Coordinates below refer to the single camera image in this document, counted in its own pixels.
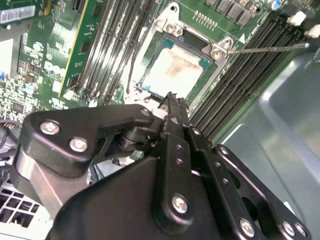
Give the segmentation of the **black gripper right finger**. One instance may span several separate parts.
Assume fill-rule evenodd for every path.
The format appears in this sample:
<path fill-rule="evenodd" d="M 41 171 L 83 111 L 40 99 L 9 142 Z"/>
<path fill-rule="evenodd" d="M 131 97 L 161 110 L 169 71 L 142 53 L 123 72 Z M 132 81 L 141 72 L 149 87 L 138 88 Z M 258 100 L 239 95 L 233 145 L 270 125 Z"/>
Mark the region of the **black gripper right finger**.
<path fill-rule="evenodd" d="M 210 146 L 190 125 L 189 107 L 177 100 L 193 165 L 203 180 L 224 240 L 310 240 L 306 225 L 228 147 Z"/>

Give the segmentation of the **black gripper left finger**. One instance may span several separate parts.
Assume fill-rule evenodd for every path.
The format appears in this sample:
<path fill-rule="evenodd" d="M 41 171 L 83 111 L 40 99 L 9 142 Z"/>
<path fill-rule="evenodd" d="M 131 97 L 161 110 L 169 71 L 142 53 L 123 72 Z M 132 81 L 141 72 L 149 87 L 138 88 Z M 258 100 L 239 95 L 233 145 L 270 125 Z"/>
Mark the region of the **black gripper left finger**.
<path fill-rule="evenodd" d="M 40 111 L 22 124 L 13 165 L 54 221 L 74 195 L 111 174 L 156 159 L 152 215 L 164 232 L 185 232 L 194 206 L 190 147 L 176 96 L 168 93 L 157 117 L 139 104 Z"/>

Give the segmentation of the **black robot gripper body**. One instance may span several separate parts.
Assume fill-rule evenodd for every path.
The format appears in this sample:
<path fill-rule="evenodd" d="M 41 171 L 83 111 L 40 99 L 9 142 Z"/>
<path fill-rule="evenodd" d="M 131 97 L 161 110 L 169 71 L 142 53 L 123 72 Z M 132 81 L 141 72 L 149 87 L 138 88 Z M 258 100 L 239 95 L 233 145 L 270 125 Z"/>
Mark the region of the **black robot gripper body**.
<path fill-rule="evenodd" d="M 50 240 L 220 240 L 203 182 L 192 177 L 195 217 L 183 234 L 164 232 L 155 222 L 152 201 L 154 157 L 124 167 L 70 198 L 58 212 Z"/>

